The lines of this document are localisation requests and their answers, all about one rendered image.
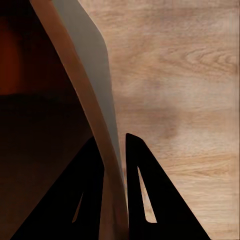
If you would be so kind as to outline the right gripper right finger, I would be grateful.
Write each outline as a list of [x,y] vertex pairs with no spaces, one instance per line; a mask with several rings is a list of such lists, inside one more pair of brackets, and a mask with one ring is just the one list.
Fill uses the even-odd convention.
[[[211,240],[144,140],[125,135],[129,240]],[[157,223],[146,220],[140,169]]]

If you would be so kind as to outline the can of soda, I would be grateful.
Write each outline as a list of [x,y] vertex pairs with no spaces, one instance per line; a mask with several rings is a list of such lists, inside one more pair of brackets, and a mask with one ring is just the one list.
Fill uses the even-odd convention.
[[0,16],[0,95],[72,86],[42,24]]

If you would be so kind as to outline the trash can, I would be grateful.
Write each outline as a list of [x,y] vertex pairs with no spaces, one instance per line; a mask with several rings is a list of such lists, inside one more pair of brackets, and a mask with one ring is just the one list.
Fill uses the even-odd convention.
[[0,0],[0,17],[42,24],[72,83],[0,94],[0,240],[11,240],[92,137],[104,165],[98,240],[130,240],[109,57],[101,32],[78,0]]

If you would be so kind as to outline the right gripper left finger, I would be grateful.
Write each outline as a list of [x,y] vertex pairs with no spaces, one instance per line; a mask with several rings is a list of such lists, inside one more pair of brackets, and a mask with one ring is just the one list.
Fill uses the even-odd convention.
[[10,240],[99,240],[104,171],[93,136]]

